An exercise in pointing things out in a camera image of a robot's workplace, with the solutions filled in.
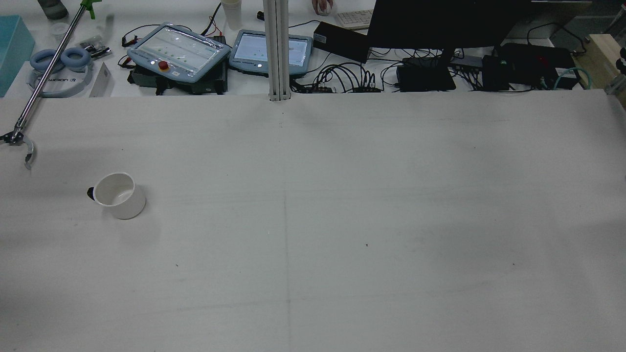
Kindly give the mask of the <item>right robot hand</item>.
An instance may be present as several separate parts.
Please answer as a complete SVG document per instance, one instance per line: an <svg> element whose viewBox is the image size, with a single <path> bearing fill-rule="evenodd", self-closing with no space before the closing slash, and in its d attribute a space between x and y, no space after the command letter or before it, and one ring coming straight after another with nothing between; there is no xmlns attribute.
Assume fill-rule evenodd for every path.
<svg viewBox="0 0 626 352"><path fill-rule="evenodd" d="M604 87L606 94L619 94L626 88L626 48L620 49L620 58L616 60L615 66L619 73Z"/></svg>

